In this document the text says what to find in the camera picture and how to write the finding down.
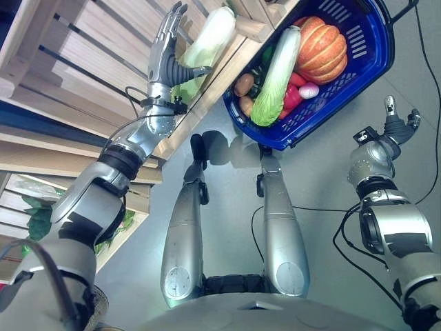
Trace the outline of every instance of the red pepper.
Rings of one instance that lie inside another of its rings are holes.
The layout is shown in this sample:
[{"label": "red pepper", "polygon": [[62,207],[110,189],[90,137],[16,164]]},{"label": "red pepper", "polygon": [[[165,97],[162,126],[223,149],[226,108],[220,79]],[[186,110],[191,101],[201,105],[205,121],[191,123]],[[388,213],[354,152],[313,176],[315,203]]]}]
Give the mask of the red pepper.
[{"label": "red pepper", "polygon": [[279,115],[279,119],[284,119],[290,112],[294,110],[295,107],[302,102],[302,97],[297,90],[297,87],[289,84],[285,92],[285,97],[283,98],[283,111]]},{"label": "red pepper", "polygon": [[296,72],[293,72],[289,78],[289,84],[295,85],[297,88],[301,88],[306,83],[306,80]]}]

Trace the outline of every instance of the orange pumpkin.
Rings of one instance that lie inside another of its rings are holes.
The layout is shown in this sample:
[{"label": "orange pumpkin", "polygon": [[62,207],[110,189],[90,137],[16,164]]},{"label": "orange pumpkin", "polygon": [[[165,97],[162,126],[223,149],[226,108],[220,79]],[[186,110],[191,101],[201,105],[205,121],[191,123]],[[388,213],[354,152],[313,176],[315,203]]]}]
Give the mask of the orange pumpkin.
[{"label": "orange pumpkin", "polygon": [[296,71],[318,85],[333,81],[347,65],[346,39],[335,26],[322,19],[303,17],[294,23],[300,27],[300,50]]}]

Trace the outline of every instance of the blue basket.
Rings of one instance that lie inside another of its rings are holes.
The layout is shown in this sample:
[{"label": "blue basket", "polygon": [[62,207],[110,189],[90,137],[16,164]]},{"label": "blue basket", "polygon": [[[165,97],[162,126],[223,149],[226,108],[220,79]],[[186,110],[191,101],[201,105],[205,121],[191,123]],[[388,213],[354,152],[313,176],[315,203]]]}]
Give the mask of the blue basket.
[{"label": "blue basket", "polygon": [[267,46],[276,44],[285,28],[305,16],[318,16],[326,23],[337,26],[340,33],[344,34],[348,46],[345,71],[336,80],[320,86],[317,97],[304,100],[291,114],[268,128],[252,123],[240,111],[233,84],[223,95],[233,122],[245,134],[265,146],[277,150],[294,147],[392,66],[395,51],[392,26],[417,2],[409,0],[409,5],[394,18],[390,17],[382,0],[300,2],[241,74],[255,68]]}]

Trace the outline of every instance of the robotic arm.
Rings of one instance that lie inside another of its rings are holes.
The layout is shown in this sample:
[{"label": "robotic arm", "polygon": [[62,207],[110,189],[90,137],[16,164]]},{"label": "robotic arm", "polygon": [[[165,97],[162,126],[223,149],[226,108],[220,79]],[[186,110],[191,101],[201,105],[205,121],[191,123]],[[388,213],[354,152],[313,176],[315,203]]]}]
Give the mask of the robotic arm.
[{"label": "robotic arm", "polygon": [[121,200],[130,181],[163,137],[186,112],[172,87],[208,74],[210,67],[186,68],[174,57],[178,25],[187,5],[179,1],[164,18],[151,49],[148,98],[138,120],[120,130],[98,161],[89,165],[54,205],[50,233],[40,244],[52,257],[74,303],[74,316],[63,316],[45,268],[30,253],[11,285],[0,295],[2,330],[82,330],[94,312],[94,246],[109,238],[125,214]]},{"label": "robotic arm", "polygon": [[441,257],[432,251],[426,218],[392,181],[392,161],[418,129],[420,115],[412,110],[406,125],[392,96],[385,105],[383,135],[367,127],[353,136],[359,147],[351,153],[348,180],[361,200],[362,241],[370,252],[384,256],[404,321],[413,330],[439,330]]}]

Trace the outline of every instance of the gray floor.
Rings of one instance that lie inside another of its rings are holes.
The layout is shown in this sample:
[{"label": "gray floor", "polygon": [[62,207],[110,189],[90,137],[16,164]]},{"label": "gray floor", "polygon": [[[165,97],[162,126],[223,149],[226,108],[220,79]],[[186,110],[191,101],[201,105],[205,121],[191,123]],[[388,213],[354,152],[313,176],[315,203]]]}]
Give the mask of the gray floor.
[{"label": "gray floor", "polygon": [[[405,2],[387,3],[399,8]],[[441,50],[441,2],[421,1],[419,9],[429,60],[441,80],[441,61],[437,58]],[[435,174],[433,147],[438,98],[422,59],[415,12],[399,21],[395,31],[396,60],[392,69],[294,149],[277,153],[295,205],[347,208],[357,201],[353,188],[346,182],[349,154],[356,147],[351,137],[367,125],[382,131],[383,99],[388,94],[396,97],[403,118],[412,108],[418,108],[424,117],[420,130],[403,146],[402,156],[396,161],[396,184],[413,201],[430,187]],[[207,130],[222,132],[233,144],[229,162],[209,164],[205,173],[211,198],[209,205],[201,208],[205,274],[259,273],[262,263],[250,232],[251,214],[263,203],[255,193],[260,170],[256,144],[233,126],[222,101],[195,132]],[[97,276],[98,285],[110,300],[106,316],[110,325],[135,330],[167,309],[159,288],[161,256],[172,208],[190,163],[187,140],[165,164],[163,183],[152,190],[151,215]],[[437,252],[441,251],[440,206],[438,181],[435,191],[420,204],[431,224]],[[394,330],[409,330],[386,296],[334,250],[331,238],[341,213],[298,210],[296,214],[311,269],[308,297]],[[259,242],[263,239],[262,220],[260,213],[256,217]],[[360,245],[356,217],[349,221],[347,232]],[[387,273],[378,264],[346,248],[345,251],[382,283],[387,283]]]}]

